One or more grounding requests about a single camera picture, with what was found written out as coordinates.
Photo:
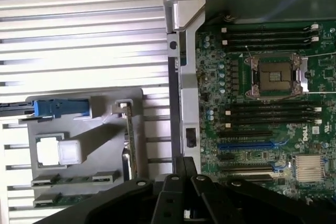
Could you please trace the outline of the silver CPU chip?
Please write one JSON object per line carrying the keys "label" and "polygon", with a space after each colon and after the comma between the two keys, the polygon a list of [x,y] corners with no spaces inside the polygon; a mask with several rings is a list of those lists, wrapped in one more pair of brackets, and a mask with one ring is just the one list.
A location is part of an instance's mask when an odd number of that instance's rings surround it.
{"label": "silver CPU chip", "polygon": [[63,140],[61,134],[58,135],[38,135],[36,140],[37,166],[39,168],[64,167],[60,163],[58,143]]}

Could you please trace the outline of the grey plastic parts rack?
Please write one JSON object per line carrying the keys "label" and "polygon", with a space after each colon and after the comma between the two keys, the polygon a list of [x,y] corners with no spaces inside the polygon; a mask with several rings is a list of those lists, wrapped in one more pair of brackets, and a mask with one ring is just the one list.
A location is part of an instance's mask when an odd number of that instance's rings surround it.
{"label": "grey plastic parts rack", "polygon": [[[67,114],[60,118],[26,120],[31,157],[34,200],[44,194],[94,195],[130,180],[126,107],[132,105],[137,177],[148,175],[144,136],[143,92],[140,88],[112,89],[29,97],[28,101],[89,100],[90,114]],[[37,166],[36,136],[58,135],[61,141],[78,140],[82,163],[64,167]]]}

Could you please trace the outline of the black disk drive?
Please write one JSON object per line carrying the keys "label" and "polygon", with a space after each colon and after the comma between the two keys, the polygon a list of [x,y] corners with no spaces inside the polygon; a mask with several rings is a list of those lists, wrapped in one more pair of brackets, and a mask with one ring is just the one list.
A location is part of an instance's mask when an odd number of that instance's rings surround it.
{"label": "black disk drive", "polygon": [[0,103],[0,117],[34,114],[33,102]]}

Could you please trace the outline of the silver finned chipset heatsink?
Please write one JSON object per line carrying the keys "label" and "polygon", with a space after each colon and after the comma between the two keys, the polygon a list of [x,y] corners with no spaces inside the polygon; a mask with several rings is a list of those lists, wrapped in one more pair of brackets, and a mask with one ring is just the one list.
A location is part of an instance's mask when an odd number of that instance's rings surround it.
{"label": "silver finned chipset heatsink", "polygon": [[321,155],[296,155],[294,156],[294,165],[294,176],[297,182],[317,183],[324,181],[324,162]]}

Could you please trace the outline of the long black expansion slot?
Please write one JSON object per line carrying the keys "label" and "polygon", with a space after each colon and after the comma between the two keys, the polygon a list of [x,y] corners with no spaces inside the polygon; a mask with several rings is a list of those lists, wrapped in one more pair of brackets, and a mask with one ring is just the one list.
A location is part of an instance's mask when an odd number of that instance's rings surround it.
{"label": "long black expansion slot", "polygon": [[267,183],[267,182],[272,182],[273,178],[268,175],[268,174],[257,174],[257,175],[231,175],[231,176],[226,176],[219,178],[219,182],[224,182],[230,179],[243,179],[248,182],[253,182],[253,183]]}
{"label": "long black expansion slot", "polygon": [[266,165],[230,165],[219,166],[218,170],[229,173],[257,173],[257,172],[272,172],[273,167],[270,164]]}
{"label": "long black expansion slot", "polygon": [[262,130],[262,131],[221,131],[218,133],[219,137],[258,137],[258,136],[272,136],[273,131]]}

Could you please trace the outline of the RAM slot with white latches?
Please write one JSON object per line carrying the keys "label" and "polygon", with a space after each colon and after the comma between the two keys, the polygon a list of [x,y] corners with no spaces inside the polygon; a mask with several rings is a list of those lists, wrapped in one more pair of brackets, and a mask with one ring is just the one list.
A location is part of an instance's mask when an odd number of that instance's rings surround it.
{"label": "RAM slot with white latches", "polygon": [[266,26],[259,26],[259,27],[253,27],[253,28],[238,28],[236,27],[223,27],[221,29],[222,33],[228,34],[228,33],[270,33],[270,32],[309,32],[309,31],[315,31],[318,30],[320,26],[318,24],[313,24],[305,27],[266,27]]}
{"label": "RAM slot with white latches", "polygon": [[294,45],[310,44],[318,42],[319,36],[296,37],[296,38],[261,38],[261,39],[226,39],[222,41],[223,46],[256,46],[256,45]]}
{"label": "RAM slot with white latches", "polygon": [[285,115],[285,114],[309,114],[320,113],[322,107],[300,107],[300,108],[251,108],[231,109],[224,112],[225,116],[248,116],[248,115]]}
{"label": "RAM slot with white latches", "polygon": [[226,122],[224,123],[224,128],[231,129],[234,127],[246,126],[246,125],[279,125],[279,124],[305,124],[305,123],[313,123],[313,124],[321,124],[321,119],[280,119],[280,120],[271,120],[271,121],[237,121],[237,122]]}

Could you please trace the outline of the white plastic block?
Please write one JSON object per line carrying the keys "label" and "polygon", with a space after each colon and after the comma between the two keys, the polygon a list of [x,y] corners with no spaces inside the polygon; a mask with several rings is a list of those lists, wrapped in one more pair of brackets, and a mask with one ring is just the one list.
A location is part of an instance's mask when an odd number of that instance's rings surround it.
{"label": "white plastic block", "polygon": [[78,140],[59,141],[58,157],[60,165],[75,165],[82,163],[81,146]]}

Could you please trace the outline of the upright green RAM stick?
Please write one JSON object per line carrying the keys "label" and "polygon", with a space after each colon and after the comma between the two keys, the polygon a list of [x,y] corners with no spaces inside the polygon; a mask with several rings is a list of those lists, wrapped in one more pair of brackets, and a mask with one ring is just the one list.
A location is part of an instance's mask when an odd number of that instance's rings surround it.
{"label": "upright green RAM stick", "polygon": [[128,149],[129,149],[129,166],[130,166],[130,179],[135,179],[137,177],[137,160],[135,151],[135,138],[132,122],[132,105],[130,102],[127,103],[126,107],[127,115],[127,127],[128,127]]}

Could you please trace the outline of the grey open PC case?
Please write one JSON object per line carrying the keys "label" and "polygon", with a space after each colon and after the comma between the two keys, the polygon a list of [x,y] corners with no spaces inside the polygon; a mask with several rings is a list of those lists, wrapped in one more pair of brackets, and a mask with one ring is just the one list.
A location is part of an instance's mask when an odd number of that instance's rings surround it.
{"label": "grey open PC case", "polygon": [[[180,137],[181,142],[173,150],[179,152],[184,162],[186,157],[192,157],[198,174],[224,185],[227,181],[220,183],[200,168],[196,32],[204,25],[336,20],[336,0],[164,0],[164,10],[170,54],[176,59],[176,74],[169,84],[179,95],[180,114],[176,119],[180,127],[173,135]],[[211,224],[206,212],[197,211],[199,198],[186,171],[183,193],[183,224]],[[334,205],[289,198],[336,213]]]}

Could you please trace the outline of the blue expansion slot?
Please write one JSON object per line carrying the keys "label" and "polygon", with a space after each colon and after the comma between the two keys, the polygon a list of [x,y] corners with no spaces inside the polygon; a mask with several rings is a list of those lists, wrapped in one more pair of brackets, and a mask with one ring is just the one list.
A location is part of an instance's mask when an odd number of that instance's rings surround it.
{"label": "blue expansion slot", "polygon": [[275,148],[273,142],[230,142],[217,145],[219,150],[242,150],[242,149],[268,149]]}

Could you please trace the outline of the flat green RAM stick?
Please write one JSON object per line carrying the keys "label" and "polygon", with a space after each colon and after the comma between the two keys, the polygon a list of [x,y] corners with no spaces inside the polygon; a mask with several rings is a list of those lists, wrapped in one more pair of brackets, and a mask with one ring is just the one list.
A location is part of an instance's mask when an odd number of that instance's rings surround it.
{"label": "flat green RAM stick", "polygon": [[62,207],[75,205],[83,200],[90,198],[91,195],[63,195],[44,194],[40,195],[33,202],[34,208]]}

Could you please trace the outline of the green Dell motherboard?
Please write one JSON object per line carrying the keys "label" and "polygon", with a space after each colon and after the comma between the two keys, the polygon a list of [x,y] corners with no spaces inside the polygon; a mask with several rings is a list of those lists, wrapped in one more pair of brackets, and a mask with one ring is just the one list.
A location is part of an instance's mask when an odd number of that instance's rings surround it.
{"label": "green Dell motherboard", "polygon": [[[320,40],[310,49],[226,52],[223,27],[253,28],[305,27],[318,24]],[[280,194],[336,206],[336,20],[224,24],[202,26],[196,32],[196,77],[199,98],[200,168],[215,179],[231,175],[268,174],[272,182],[256,183]],[[321,124],[246,125],[224,128],[227,105],[254,101],[304,100],[321,105],[262,106],[252,108],[322,107]],[[228,137],[221,131],[273,131],[272,136]],[[273,142],[275,148],[219,150],[217,145],[230,142]],[[234,161],[223,162],[219,155],[231,153]],[[300,183],[294,176],[294,156],[318,154],[323,157],[325,177],[317,183]],[[229,173],[219,166],[266,165],[272,172]]]}

